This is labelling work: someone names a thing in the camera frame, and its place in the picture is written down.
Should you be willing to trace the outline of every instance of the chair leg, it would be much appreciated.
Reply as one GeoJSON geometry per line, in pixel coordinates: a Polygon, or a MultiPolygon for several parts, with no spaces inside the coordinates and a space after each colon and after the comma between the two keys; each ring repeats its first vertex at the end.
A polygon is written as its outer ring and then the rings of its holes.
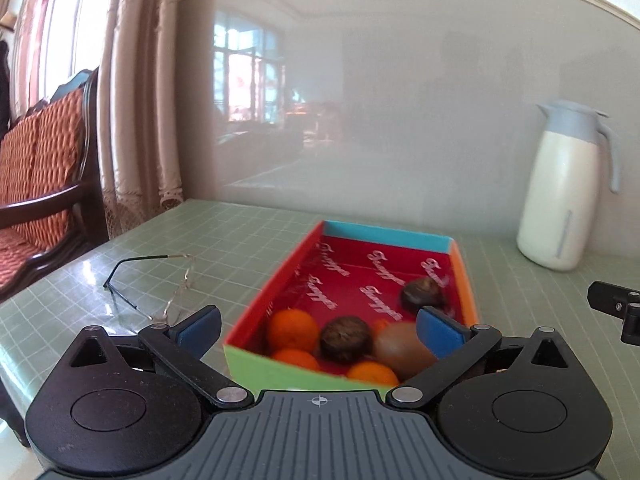
{"type": "Polygon", "coordinates": [[[18,412],[14,402],[9,397],[4,384],[0,381],[0,418],[4,420],[9,428],[14,430],[14,435],[24,447],[31,447],[24,431],[24,419],[18,412]]]}

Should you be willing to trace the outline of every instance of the chair seat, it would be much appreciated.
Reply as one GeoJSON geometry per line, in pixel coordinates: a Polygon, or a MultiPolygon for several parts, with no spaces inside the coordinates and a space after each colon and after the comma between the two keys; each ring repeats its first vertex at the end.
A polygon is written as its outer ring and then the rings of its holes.
{"type": "Polygon", "coordinates": [[[41,252],[14,229],[0,229],[0,287],[12,279],[27,258],[41,252]]]}

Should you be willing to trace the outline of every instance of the eyeglasses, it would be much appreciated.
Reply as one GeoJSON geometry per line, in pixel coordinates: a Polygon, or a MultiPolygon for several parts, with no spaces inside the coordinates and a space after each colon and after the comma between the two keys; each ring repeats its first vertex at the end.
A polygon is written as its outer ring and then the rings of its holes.
{"type": "Polygon", "coordinates": [[[135,258],[125,258],[124,260],[120,260],[119,262],[116,263],[115,267],[113,267],[113,270],[109,274],[109,277],[107,278],[107,280],[104,282],[102,286],[105,290],[108,290],[112,296],[114,295],[118,296],[125,303],[127,303],[129,306],[133,307],[135,310],[140,312],[140,314],[148,318],[150,321],[158,320],[158,321],[165,322],[168,319],[168,312],[175,298],[177,298],[179,294],[183,293],[192,285],[191,275],[193,274],[194,264],[195,264],[195,257],[191,256],[190,254],[157,254],[156,256],[137,256],[135,258]],[[116,270],[118,270],[118,267],[121,266],[121,264],[124,264],[126,262],[139,262],[143,260],[164,260],[167,258],[187,258],[190,260],[190,265],[187,268],[186,272],[184,273],[184,278],[182,280],[182,283],[178,286],[178,288],[175,289],[171,298],[169,299],[169,301],[167,301],[166,305],[164,306],[164,310],[162,311],[162,316],[159,318],[154,318],[153,316],[150,316],[149,314],[145,314],[144,312],[142,312],[137,305],[129,301],[124,294],[122,294],[114,285],[111,284],[111,279],[113,278],[113,275],[116,273],[116,270]]]}

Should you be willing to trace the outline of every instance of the wicker backrest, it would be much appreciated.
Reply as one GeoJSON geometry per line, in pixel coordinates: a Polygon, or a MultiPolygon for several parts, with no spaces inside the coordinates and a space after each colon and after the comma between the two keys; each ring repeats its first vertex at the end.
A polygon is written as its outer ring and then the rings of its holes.
{"type": "MultiPolygon", "coordinates": [[[[0,146],[0,204],[59,191],[78,177],[85,146],[84,88],[76,89],[21,120],[0,146]]],[[[68,211],[14,226],[29,243],[47,251],[71,228],[68,211]]]]}

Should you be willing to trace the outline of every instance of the chair armrest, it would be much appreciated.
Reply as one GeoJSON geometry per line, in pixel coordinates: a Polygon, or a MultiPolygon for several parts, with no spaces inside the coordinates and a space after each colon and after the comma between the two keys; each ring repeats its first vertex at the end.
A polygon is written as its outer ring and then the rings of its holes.
{"type": "Polygon", "coordinates": [[[55,215],[80,202],[89,192],[88,183],[79,182],[33,200],[0,205],[0,229],[55,215]]]}

